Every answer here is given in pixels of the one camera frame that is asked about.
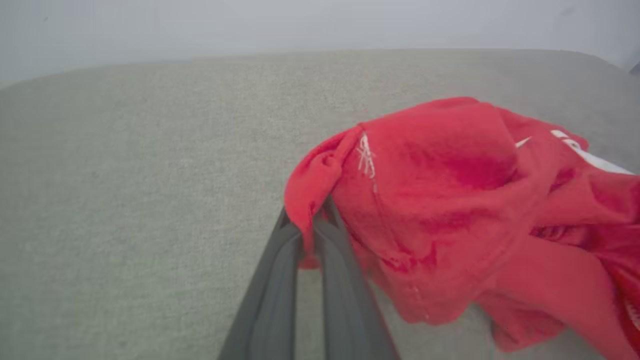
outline red garment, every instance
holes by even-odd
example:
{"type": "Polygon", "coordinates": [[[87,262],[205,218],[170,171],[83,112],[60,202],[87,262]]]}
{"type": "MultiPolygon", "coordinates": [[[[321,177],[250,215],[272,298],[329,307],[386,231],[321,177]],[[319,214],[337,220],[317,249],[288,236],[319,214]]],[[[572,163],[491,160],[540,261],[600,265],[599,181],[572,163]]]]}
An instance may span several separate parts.
{"type": "Polygon", "coordinates": [[[451,322],[475,301],[504,351],[566,324],[608,359],[637,359],[640,177],[593,166],[587,146],[475,99],[433,101],[316,147],[285,208],[310,254],[331,193],[362,268],[408,322],[451,322]]]}

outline gray fabric surface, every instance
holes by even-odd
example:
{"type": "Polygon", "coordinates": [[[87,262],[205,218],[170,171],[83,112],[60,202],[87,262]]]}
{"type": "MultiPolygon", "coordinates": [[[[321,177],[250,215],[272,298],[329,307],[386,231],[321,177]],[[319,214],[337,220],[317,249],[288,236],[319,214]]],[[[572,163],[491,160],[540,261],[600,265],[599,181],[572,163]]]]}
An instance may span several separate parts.
{"type": "MultiPolygon", "coordinates": [[[[359,121],[471,95],[640,170],[640,81],[554,51],[357,51],[124,65],[0,91],[0,359],[212,359],[300,158],[359,121]]],[[[321,359],[320,277],[299,359],[321,359]]],[[[504,355],[471,307],[403,358],[596,359],[573,332],[504,355]]]]}

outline white wall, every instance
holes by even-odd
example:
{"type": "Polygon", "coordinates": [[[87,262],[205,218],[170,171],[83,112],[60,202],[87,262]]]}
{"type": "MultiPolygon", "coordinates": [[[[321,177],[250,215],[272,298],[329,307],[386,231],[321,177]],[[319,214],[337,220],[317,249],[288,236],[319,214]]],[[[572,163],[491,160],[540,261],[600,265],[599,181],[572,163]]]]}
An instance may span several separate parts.
{"type": "Polygon", "coordinates": [[[402,47],[566,49],[630,69],[640,0],[0,0],[0,87],[113,63],[402,47]]]}

